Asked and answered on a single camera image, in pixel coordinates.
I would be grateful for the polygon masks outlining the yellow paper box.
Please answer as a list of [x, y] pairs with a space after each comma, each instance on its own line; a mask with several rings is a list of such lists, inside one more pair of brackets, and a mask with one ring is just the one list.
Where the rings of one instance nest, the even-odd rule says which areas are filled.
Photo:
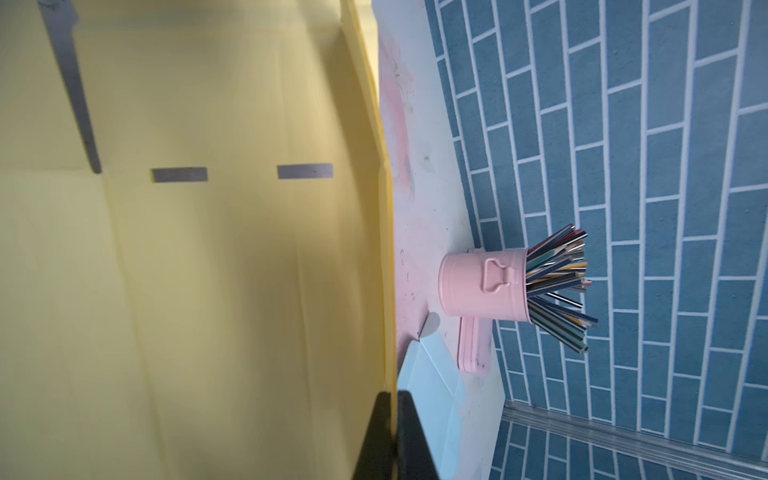
[[1, 5], [1, 475], [350, 479], [396, 386], [368, 1]]

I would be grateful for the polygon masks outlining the pink metal pencil cup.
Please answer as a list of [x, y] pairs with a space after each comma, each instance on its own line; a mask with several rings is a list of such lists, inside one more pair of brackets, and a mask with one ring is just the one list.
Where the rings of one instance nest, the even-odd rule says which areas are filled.
[[448, 254], [440, 265], [438, 297], [454, 317], [530, 321], [525, 248]]

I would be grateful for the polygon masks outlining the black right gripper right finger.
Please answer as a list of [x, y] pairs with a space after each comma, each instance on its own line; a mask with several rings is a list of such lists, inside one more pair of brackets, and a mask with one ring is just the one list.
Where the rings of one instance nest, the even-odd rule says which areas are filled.
[[429, 445], [410, 392], [397, 392], [397, 478], [439, 480]]

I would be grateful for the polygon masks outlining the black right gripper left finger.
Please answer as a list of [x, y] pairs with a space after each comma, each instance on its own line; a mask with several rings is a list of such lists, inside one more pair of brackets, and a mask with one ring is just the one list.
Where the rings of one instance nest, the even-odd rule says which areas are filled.
[[395, 443], [391, 430], [391, 393], [375, 399], [363, 443], [352, 475], [353, 480], [391, 480]]

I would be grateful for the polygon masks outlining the coloured pencils bundle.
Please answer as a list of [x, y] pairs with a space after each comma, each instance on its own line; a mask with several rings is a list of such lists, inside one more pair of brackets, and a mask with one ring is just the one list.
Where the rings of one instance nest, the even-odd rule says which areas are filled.
[[587, 329], [599, 320], [584, 312], [581, 302], [565, 295], [583, 293], [586, 277], [585, 239], [588, 233], [567, 224], [529, 248], [525, 257], [528, 315], [539, 329], [577, 354], [588, 351]]

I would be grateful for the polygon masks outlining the pink flat paper box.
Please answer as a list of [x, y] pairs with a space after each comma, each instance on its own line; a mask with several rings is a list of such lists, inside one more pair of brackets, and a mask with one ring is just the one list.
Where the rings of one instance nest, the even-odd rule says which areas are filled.
[[486, 376], [491, 370], [494, 349], [490, 319], [461, 317], [457, 364], [460, 371]]

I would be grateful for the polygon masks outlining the aluminium corner post right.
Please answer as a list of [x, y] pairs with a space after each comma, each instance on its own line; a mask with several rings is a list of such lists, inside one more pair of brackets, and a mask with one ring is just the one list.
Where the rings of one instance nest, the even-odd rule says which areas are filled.
[[502, 418], [511, 423], [712, 479], [765, 479], [767, 477], [767, 464], [763, 461], [574, 418], [525, 404], [505, 402]]

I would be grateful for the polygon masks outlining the light blue flat paper box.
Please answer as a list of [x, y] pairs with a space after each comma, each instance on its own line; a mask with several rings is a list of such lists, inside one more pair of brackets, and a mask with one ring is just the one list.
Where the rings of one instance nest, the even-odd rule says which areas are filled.
[[421, 336], [408, 345], [398, 388], [413, 398], [437, 474], [451, 479], [459, 466], [465, 390], [439, 326], [439, 315], [429, 313]]

